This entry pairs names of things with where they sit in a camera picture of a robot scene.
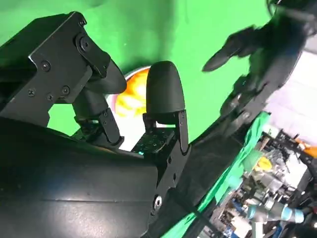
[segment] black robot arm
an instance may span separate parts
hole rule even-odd
[[[39,18],[0,47],[0,229],[6,238],[138,238],[187,162],[187,116],[172,62],[147,82],[146,133],[133,152],[104,94],[125,90],[82,14]],[[46,128],[55,103],[72,104],[72,137]],[[160,124],[175,125],[157,128]]]

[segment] white wall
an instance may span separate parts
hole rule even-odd
[[[303,52],[290,79],[268,100],[270,124],[317,145],[317,55]]]

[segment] screw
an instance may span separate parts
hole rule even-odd
[[[47,98],[47,100],[52,101],[53,98],[54,98],[54,96],[53,96],[52,94],[48,94],[48,95],[46,96],[46,98]]]
[[[79,26],[80,27],[83,27],[84,25],[87,24],[86,20],[85,19],[82,19],[80,22],[78,22]]]
[[[80,39],[80,47],[85,52],[90,50],[90,45],[86,37]]]
[[[45,60],[45,61],[42,61],[41,64],[42,64],[42,70],[43,70],[44,72],[50,71],[51,65],[50,65],[49,62],[47,62],[47,61]]]
[[[35,88],[30,88],[29,90],[28,90],[28,95],[29,95],[29,97],[34,97],[35,96]]]
[[[64,95],[68,95],[70,93],[70,88],[68,86],[64,86],[61,92]]]
[[[153,208],[155,211],[158,211],[161,206],[162,206],[162,197],[157,195],[154,199]]]

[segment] green screen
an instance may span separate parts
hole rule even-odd
[[[201,69],[227,36],[268,20],[264,0],[7,0],[0,7],[0,45],[34,18],[79,11],[91,38],[121,70],[173,61],[180,73],[190,140],[219,116],[234,81],[248,71],[233,59],[213,73]],[[49,127],[72,134],[78,128],[70,105],[50,111]]]

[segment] black plastic cover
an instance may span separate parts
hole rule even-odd
[[[185,109],[182,83],[170,61],[153,64],[147,79],[147,113],[173,113]]]
[[[137,238],[148,229],[157,168],[143,156],[0,118],[4,238]]]

